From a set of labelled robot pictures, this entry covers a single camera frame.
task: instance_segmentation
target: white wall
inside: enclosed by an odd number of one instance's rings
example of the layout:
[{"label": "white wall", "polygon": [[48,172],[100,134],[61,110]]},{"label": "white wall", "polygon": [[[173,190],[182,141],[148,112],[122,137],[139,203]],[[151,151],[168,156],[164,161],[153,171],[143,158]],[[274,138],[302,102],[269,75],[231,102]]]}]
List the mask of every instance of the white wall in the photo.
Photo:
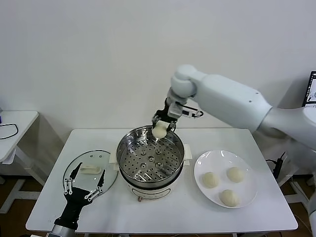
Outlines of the white wall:
[{"label": "white wall", "polygon": [[[0,106],[39,111],[64,141],[73,128],[142,126],[180,64],[273,105],[286,92],[300,104],[316,69],[315,9],[314,0],[2,0]],[[205,116],[178,126],[227,125]]]}]

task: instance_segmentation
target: pot handle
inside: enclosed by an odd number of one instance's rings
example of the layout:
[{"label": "pot handle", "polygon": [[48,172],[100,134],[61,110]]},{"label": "pot handle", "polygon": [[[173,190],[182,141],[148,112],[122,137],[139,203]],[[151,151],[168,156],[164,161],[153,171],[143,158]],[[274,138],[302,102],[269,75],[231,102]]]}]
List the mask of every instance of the pot handle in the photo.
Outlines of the pot handle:
[{"label": "pot handle", "polygon": [[187,166],[190,165],[190,160],[192,159],[191,148],[188,144],[184,145],[184,158],[183,158],[183,165]]},{"label": "pot handle", "polygon": [[109,163],[113,164],[113,169],[114,170],[119,171],[119,164],[118,164],[118,161],[117,161],[116,153],[117,153],[116,149],[111,151]]}]

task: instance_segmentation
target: white plate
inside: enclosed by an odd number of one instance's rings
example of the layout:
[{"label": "white plate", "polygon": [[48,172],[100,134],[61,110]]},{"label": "white plate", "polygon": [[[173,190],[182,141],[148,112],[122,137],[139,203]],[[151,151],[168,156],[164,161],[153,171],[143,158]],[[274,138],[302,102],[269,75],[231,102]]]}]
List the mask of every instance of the white plate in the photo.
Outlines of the white plate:
[{"label": "white plate", "polygon": [[[244,180],[240,183],[232,182],[226,175],[229,168],[238,167],[244,171]],[[207,188],[202,176],[207,172],[216,173],[220,177],[220,183],[215,188]],[[194,177],[202,193],[214,203],[227,208],[241,208],[249,205],[257,195],[255,177],[250,166],[239,156],[221,150],[205,152],[194,166]],[[226,189],[237,193],[240,204],[235,207],[226,206],[219,199],[219,194]]]}]

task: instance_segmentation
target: computer screen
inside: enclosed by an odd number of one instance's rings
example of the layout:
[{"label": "computer screen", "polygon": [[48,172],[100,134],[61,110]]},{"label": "computer screen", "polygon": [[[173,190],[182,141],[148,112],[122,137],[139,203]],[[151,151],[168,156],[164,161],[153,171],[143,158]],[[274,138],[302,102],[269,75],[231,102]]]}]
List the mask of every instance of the computer screen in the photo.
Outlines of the computer screen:
[{"label": "computer screen", "polygon": [[316,71],[311,72],[310,81],[305,94],[303,107],[316,108]]}]

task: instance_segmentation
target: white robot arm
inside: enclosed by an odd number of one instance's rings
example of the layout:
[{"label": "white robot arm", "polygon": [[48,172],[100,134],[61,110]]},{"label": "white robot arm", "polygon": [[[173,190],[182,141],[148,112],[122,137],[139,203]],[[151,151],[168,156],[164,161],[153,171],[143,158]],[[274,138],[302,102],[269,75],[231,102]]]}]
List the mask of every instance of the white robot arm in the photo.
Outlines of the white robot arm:
[{"label": "white robot arm", "polygon": [[153,132],[156,125],[167,130],[175,127],[188,98],[232,127],[260,130],[270,136],[284,133],[316,150],[314,108],[272,108],[259,91],[220,75],[199,72],[191,65],[178,67],[172,76],[165,108],[153,118]]}]

